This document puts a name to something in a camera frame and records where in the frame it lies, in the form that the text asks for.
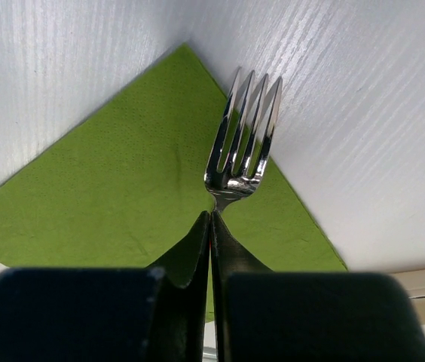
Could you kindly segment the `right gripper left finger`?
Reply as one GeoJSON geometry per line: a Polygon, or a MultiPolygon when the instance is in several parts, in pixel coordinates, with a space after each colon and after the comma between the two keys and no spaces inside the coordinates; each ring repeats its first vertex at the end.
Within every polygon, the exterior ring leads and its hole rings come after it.
{"type": "Polygon", "coordinates": [[[209,214],[144,268],[0,273],[0,361],[199,361],[209,214]]]}

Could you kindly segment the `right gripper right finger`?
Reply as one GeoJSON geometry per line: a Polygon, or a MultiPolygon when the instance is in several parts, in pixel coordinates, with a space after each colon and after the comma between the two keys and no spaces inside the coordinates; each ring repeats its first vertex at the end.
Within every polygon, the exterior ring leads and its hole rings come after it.
{"type": "Polygon", "coordinates": [[[220,361],[425,361],[400,283],[378,273],[275,272],[211,216],[220,361]]]}

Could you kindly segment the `silver fork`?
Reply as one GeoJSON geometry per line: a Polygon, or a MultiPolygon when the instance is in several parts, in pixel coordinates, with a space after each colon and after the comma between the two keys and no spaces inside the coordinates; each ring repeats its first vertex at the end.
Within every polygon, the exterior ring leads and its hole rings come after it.
{"type": "Polygon", "coordinates": [[[203,176],[217,213],[248,198],[261,184],[282,99],[282,77],[269,84],[268,74],[258,83],[254,71],[245,79],[241,75],[238,69],[203,176]]]}

